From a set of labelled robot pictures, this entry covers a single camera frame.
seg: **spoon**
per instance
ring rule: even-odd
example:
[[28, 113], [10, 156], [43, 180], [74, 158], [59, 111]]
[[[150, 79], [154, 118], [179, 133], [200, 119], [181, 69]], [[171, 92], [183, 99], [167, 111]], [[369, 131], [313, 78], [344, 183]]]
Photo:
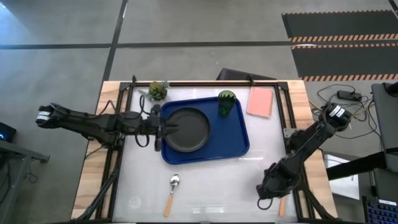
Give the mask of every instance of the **spoon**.
[[170, 179], [170, 185], [172, 186], [172, 191], [170, 192], [169, 199], [167, 200], [167, 205], [164, 210], [163, 216], [164, 217], [169, 217], [170, 214], [170, 208], [172, 206], [172, 200], [173, 200], [173, 191], [174, 188], [180, 183], [180, 176], [178, 174], [174, 174], [172, 178]]

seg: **round plate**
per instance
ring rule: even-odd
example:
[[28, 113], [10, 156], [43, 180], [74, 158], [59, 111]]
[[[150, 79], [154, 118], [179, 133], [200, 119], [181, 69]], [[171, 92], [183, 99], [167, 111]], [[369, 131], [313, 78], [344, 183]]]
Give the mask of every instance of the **round plate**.
[[164, 139], [170, 147], [179, 152], [196, 151], [209, 140], [209, 119], [198, 109], [177, 109], [167, 117], [166, 123], [178, 125], [178, 131], [164, 136]]

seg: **green glass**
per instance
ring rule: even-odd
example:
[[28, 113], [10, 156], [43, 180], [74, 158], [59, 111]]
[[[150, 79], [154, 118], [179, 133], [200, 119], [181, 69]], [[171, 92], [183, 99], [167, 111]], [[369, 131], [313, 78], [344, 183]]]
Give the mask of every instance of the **green glass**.
[[218, 114], [223, 118], [228, 117], [236, 102], [236, 95], [229, 90], [224, 90], [218, 95]]

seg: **keyboard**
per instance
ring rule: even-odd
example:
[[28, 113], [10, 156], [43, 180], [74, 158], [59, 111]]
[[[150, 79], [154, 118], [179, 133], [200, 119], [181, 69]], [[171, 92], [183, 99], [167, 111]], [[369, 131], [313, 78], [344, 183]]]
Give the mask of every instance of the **keyboard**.
[[363, 203], [367, 223], [398, 223], [398, 207], [395, 202], [365, 200], [365, 198], [363, 198]]

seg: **gray floor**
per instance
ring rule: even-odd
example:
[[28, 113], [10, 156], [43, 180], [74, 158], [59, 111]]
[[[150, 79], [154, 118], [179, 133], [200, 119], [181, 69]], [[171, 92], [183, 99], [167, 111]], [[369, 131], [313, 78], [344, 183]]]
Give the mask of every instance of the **gray floor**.
[[[0, 45], [110, 44], [122, 0], [0, 0]], [[388, 0], [129, 0], [119, 43], [287, 40], [283, 12], [391, 9]], [[10, 223], [49, 223], [70, 218], [87, 141], [61, 129], [40, 129], [40, 105], [60, 103], [94, 112], [109, 49], [0, 50], [0, 122], [18, 130], [15, 143], [51, 155], [33, 166], [36, 184], [25, 183]], [[117, 49], [110, 80], [214, 80], [223, 67], [298, 79], [289, 47]], [[369, 94], [373, 82], [349, 82]], [[310, 99], [330, 83], [307, 83]], [[330, 96], [338, 88], [323, 92]], [[369, 130], [353, 122], [341, 135]], [[334, 137], [324, 150], [365, 156], [379, 150], [370, 134]], [[338, 204], [339, 216], [358, 210]]]

